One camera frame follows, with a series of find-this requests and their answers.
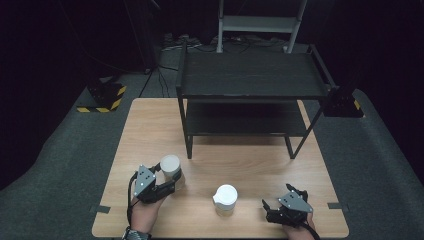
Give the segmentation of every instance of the gray carpet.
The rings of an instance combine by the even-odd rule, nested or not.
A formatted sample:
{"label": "gray carpet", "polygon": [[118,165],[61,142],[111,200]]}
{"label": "gray carpet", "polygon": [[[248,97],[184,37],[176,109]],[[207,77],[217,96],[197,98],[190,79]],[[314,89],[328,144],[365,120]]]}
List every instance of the gray carpet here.
{"label": "gray carpet", "polygon": [[[297,45],[294,52],[303,47]],[[178,49],[163,51],[161,65],[177,68],[178,56]],[[0,192],[0,239],[95,239],[93,210],[100,203],[132,100],[142,90],[144,98],[168,97],[167,89],[176,97],[176,72],[159,69],[164,78],[159,81],[156,70],[144,90],[148,75],[123,75],[119,82],[127,90],[115,112],[70,109],[34,166]],[[347,239],[424,239],[423,186],[367,96],[359,90],[354,96],[365,118],[321,117],[314,129],[344,209]],[[83,92],[75,105],[85,98]],[[318,107],[314,102],[305,106],[308,113]]]}

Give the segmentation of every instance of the lower shelf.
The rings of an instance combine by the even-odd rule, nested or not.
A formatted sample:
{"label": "lower shelf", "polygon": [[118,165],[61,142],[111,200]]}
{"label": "lower shelf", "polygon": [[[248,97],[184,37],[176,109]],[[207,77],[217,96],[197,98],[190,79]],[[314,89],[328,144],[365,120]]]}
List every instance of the lower shelf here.
{"label": "lower shelf", "polygon": [[306,126],[296,100],[274,103],[207,102],[189,99],[187,135],[302,137]]}

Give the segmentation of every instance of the wooden table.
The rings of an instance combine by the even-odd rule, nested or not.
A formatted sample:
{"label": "wooden table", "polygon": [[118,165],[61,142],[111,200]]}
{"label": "wooden table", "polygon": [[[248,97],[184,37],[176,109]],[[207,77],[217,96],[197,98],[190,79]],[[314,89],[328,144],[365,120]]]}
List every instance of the wooden table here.
{"label": "wooden table", "polygon": [[[197,137],[195,143],[195,157],[189,160],[177,99],[134,100],[100,203],[110,211],[97,213],[93,235],[122,236],[130,177],[140,164],[153,166],[168,154],[179,156],[186,186],[162,205],[152,232],[156,238],[282,238],[281,226],[266,221],[261,199],[278,207],[276,198],[288,192],[286,183],[308,191],[321,237],[348,235],[342,210],[328,206],[338,200],[313,132],[295,160],[281,147],[284,138]],[[163,174],[157,176],[162,183]],[[212,202],[222,184],[233,185],[239,194],[230,217],[218,216]]]}

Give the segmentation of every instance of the black cable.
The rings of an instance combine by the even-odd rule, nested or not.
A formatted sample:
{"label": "black cable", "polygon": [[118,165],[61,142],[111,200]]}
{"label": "black cable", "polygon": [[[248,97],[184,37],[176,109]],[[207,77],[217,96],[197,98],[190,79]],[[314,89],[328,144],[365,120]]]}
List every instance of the black cable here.
{"label": "black cable", "polygon": [[95,60],[96,62],[98,62],[98,63],[100,63],[100,64],[103,64],[103,65],[105,65],[105,66],[107,66],[107,67],[110,67],[110,68],[112,68],[112,69],[115,69],[115,70],[119,70],[119,71],[121,71],[121,72],[126,72],[126,73],[135,73],[135,74],[139,74],[139,73],[140,73],[140,72],[134,72],[134,71],[129,71],[129,70],[125,70],[125,69],[122,69],[122,68],[115,67],[115,66],[113,66],[113,65],[111,65],[111,64],[108,64],[108,63],[105,63],[105,62],[103,62],[102,60],[100,60],[100,59],[98,59],[98,58],[94,57],[93,55],[91,55],[91,54],[90,54],[90,53],[89,53],[89,52],[88,52],[88,51],[84,48],[84,45],[82,44],[81,39],[79,38],[78,33],[77,33],[77,31],[75,30],[74,25],[72,24],[71,19],[69,18],[68,14],[66,13],[65,8],[63,7],[61,0],[58,0],[58,3],[59,3],[59,5],[60,5],[60,8],[62,9],[63,14],[65,15],[66,20],[68,21],[68,24],[69,24],[70,28],[72,29],[72,32],[74,33],[75,37],[77,38],[78,43],[79,43],[79,45],[80,45],[80,47],[81,47],[82,51],[85,53],[85,55],[87,55],[89,58],[91,58],[91,59]]}
{"label": "black cable", "polygon": [[314,237],[315,240],[321,240],[318,233],[311,226],[306,223],[301,223],[300,226],[306,228],[312,234],[312,237]]}
{"label": "black cable", "polygon": [[134,175],[130,178],[130,182],[128,184],[128,207],[127,207],[127,220],[128,223],[131,225],[131,215],[132,215],[132,208],[134,205],[131,206],[131,186],[134,182],[134,180],[137,178],[138,172],[135,172]]}
{"label": "black cable", "polygon": [[165,79],[165,77],[162,75],[162,72],[160,71],[160,69],[158,69],[158,71],[159,71],[159,82],[160,82],[160,77],[162,76],[162,78],[163,78],[163,82],[165,83],[165,87],[166,87],[166,93],[168,94],[168,97],[170,98],[171,96],[169,95],[169,88],[168,88],[168,84],[166,83],[166,79]]}
{"label": "black cable", "polygon": [[145,84],[144,84],[144,86],[143,86],[143,89],[141,89],[140,95],[138,95],[138,97],[139,97],[139,98],[141,97],[141,94],[143,94],[144,89],[145,89],[145,88],[146,88],[146,86],[147,86],[147,83],[149,83],[149,80],[150,80],[150,77],[152,76],[152,74],[153,74],[153,71],[151,71],[151,72],[150,72],[149,77],[147,78],[147,81],[146,81],[146,83],[145,83]]}
{"label": "black cable", "polygon": [[160,68],[163,68],[163,69],[168,69],[168,70],[172,70],[172,71],[178,71],[178,69],[176,69],[176,68],[171,68],[171,67],[165,67],[165,66],[162,66],[162,65],[158,65]]}
{"label": "black cable", "polygon": [[162,85],[162,82],[160,81],[160,72],[158,74],[158,81],[159,81],[159,84],[160,84],[160,88],[162,90],[162,97],[164,98],[165,97],[165,94],[163,94],[163,85]]}

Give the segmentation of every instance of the cable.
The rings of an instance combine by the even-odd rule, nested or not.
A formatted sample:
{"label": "cable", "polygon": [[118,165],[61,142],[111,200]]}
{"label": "cable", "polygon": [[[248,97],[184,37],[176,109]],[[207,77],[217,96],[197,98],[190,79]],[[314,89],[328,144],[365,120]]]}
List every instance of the cable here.
{"label": "cable", "polygon": [[168,69],[168,70],[172,70],[172,71],[178,71],[178,69],[176,69],[176,68],[170,68],[170,67],[165,67],[165,66],[162,66],[162,65],[158,65],[160,68],[163,68],[163,69]]}
{"label": "cable", "polygon": [[160,81],[160,77],[162,76],[162,78],[163,78],[163,82],[165,83],[165,86],[166,86],[166,92],[167,92],[167,94],[168,94],[168,97],[170,98],[171,96],[169,95],[169,89],[168,89],[168,84],[166,84],[166,79],[165,79],[165,77],[162,75],[162,72],[160,71],[160,69],[158,68],[158,72],[159,72],[159,83],[160,83],[160,86],[162,87],[162,97],[165,97],[164,96],[164,94],[163,94],[163,86],[162,86],[162,83],[161,83],[161,81]]}
{"label": "cable", "polygon": [[63,14],[65,15],[66,20],[68,21],[69,26],[70,26],[70,27],[71,27],[71,29],[72,29],[72,32],[74,33],[75,37],[77,38],[78,43],[79,43],[79,45],[80,45],[80,47],[81,47],[82,51],[85,53],[85,55],[87,55],[87,56],[88,56],[88,57],[90,57],[91,59],[95,60],[96,62],[99,62],[100,64],[103,64],[103,65],[105,65],[105,66],[107,66],[107,67],[110,67],[110,68],[113,68],[113,69],[115,69],[115,70],[119,70],[119,71],[126,72],[126,73],[134,73],[134,74],[139,74],[139,73],[141,73],[141,72],[134,72],[134,71],[129,71],[129,70],[125,70],[125,69],[122,69],[122,68],[115,67],[115,66],[113,66],[113,65],[111,65],[111,64],[108,64],[108,63],[105,63],[105,62],[101,61],[100,59],[98,59],[98,58],[94,57],[93,55],[91,55],[91,54],[90,54],[90,53],[89,53],[89,52],[88,52],[88,51],[84,48],[84,45],[82,44],[81,39],[79,38],[78,33],[77,33],[77,31],[75,30],[74,25],[72,24],[71,19],[69,18],[68,14],[66,13],[65,8],[63,7],[61,0],[58,0],[58,3],[59,3],[59,5],[60,5],[60,8],[62,9]]}
{"label": "cable", "polygon": [[151,71],[151,72],[150,72],[149,77],[147,78],[146,83],[144,84],[143,88],[141,89],[140,95],[138,95],[138,97],[139,97],[139,98],[141,98],[141,94],[143,94],[144,89],[145,89],[145,88],[146,88],[146,86],[147,86],[147,83],[149,83],[150,77],[152,77],[152,74],[153,74],[153,71]]}

